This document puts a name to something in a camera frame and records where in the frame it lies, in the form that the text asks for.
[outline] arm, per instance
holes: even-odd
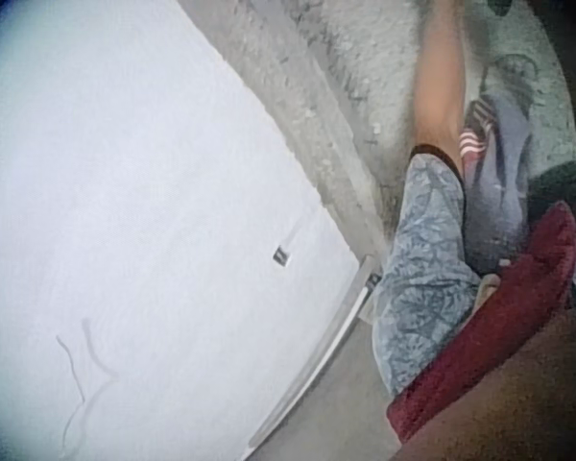
[[[463,129],[465,63],[462,0],[431,0],[416,71],[416,144],[442,149],[463,174],[459,135]]]
[[[576,459],[576,309],[429,421],[393,461]]]

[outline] gray patterned shorts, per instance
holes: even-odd
[[[395,242],[375,294],[373,353],[391,398],[436,357],[469,316],[480,278],[465,263],[464,193],[439,158],[407,170]]]

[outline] red fabric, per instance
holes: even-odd
[[[566,305],[575,259],[576,223],[569,206],[560,202],[536,224],[525,253],[505,268],[497,291],[388,407],[387,417],[402,443]]]

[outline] white wall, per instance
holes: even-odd
[[[274,121],[177,3],[2,14],[5,458],[238,457],[356,270]]]

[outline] red and white stripes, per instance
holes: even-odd
[[[481,158],[487,151],[489,136],[492,127],[496,123],[494,110],[491,105],[483,99],[478,99],[473,104],[473,117],[482,127],[484,138],[478,137],[475,130],[471,128],[463,129],[459,136],[459,152],[463,159],[463,164],[470,163]]]

